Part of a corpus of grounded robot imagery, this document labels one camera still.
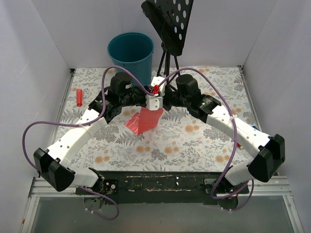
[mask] black perforated music stand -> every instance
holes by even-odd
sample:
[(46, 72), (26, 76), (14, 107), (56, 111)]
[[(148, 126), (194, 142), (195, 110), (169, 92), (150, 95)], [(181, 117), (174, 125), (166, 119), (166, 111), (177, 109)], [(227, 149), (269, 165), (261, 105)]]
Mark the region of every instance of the black perforated music stand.
[(164, 57), (166, 76), (170, 73), (171, 55), (174, 57), (176, 68), (179, 69), (177, 56), (182, 54), (184, 48), (192, 4), (193, 0), (146, 0), (141, 5), (144, 14), (162, 40), (163, 54), (157, 76), (160, 75)]

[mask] floral patterned surface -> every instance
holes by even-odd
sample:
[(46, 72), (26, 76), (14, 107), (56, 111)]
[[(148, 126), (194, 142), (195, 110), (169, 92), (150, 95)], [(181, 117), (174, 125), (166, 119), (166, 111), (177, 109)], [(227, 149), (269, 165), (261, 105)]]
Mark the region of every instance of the floral patterned surface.
[[(247, 93), (238, 68), (196, 67), (210, 78), (225, 97), (232, 112), (250, 125), (255, 124)], [(62, 122), (74, 123), (98, 95), (104, 68), (76, 70)], [(202, 93), (216, 96), (214, 90), (198, 74), (186, 71), (197, 79)], [(105, 86), (115, 71), (109, 70)], [(83, 89), (83, 105), (76, 106), (76, 89)], [(185, 108), (164, 111), (159, 124), (152, 130), (135, 135), (125, 122), (140, 107), (123, 108), (104, 129), (85, 144), (72, 161), (77, 167), (97, 170), (130, 171), (222, 171), (232, 152), (232, 140), (221, 131), (190, 116)], [(59, 127), (57, 137), (69, 130)], [(250, 159), (245, 150), (237, 150), (233, 164)]]

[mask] blue plastic bucket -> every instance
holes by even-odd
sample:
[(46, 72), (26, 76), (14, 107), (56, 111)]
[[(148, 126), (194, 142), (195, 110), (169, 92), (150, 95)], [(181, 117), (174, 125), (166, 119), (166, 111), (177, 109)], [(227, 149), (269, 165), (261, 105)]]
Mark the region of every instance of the blue plastic bucket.
[(113, 64), (130, 71), (141, 84), (149, 84), (154, 44), (148, 36), (141, 33), (118, 35), (109, 42), (107, 50)]

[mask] zip tie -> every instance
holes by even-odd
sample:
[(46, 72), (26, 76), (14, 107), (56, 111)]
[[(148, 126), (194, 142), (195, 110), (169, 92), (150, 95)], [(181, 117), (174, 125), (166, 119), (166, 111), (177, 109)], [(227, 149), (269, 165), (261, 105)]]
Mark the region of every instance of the zip tie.
[(230, 116), (230, 121), (232, 121), (233, 119), (235, 119), (237, 117), (238, 117), (237, 115)]
[(84, 129), (84, 130), (88, 133), (88, 135), (89, 135), (90, 137), (93, 137), (93, 135), (88, 131), (87, 127), (85, 127), (84, 125), (82, 125), (82, 123), (79, 123), (79, 127), (82, 128), (82, 129)]

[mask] white wall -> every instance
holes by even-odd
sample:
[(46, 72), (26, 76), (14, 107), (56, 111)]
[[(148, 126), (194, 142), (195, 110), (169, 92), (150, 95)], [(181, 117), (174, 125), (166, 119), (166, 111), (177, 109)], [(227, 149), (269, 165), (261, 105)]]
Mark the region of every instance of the white wall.
[(278, 0), (245, 63), (265, 132), (285, 137), (283, 172), (311, 232), (311, 0)]
[[(32, 0), (69, 67), (111, 64), (108, 42), (124, 32), (161, 41), (140, 5), (144, 0)], [(194, 0), (180, 65), (244, 64), (276, 0)]]
[[(19, 232), (36, 171), (21, 138), (36, 120), (55, 120), (69, 69), (31, 0), (0, 0), (0, 226)], [(29, 131), (30, 156), (45, 147), (51, 127)]]

